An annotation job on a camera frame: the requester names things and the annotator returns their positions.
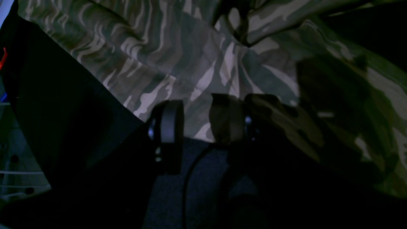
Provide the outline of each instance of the green camouflage pattern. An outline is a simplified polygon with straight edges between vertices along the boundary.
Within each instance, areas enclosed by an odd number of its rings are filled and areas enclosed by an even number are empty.
[[[260,96],[249,103],[272,111],[257,115],[304,153],[354,182],[406,198],[407,75],[316,16],[393,1],[240,0],[219,7],[224,2],[20,0],[19,15],[143,121],[159,102],[181,99],[185,135],[212,142],[212,93],[275,95],[278,102]]]

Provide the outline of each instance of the camouflage pants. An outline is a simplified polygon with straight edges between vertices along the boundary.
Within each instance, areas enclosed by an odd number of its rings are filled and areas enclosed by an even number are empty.
[[[275,95],[279,103],[251,102],[304,153],[407,197],[406,73],[315,16],[357,2],[21,0],[19,15],[143,121],[157,103],[181,99],[186,136],[211,142],[212,93]]]

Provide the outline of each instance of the cable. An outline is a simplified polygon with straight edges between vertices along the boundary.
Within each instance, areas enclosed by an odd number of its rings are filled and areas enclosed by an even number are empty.
[[[186,191],[188,188],[189,178],[191,178],[192,172],[199,163],[199,161],[206,156],[213,149],[213,145],[210,144],[206,149],[204,149],[198,157],[194,160],[192,165],[189,167],[188,173],[185,177],[184,187],[182,189],[182,228],[186,229]]]

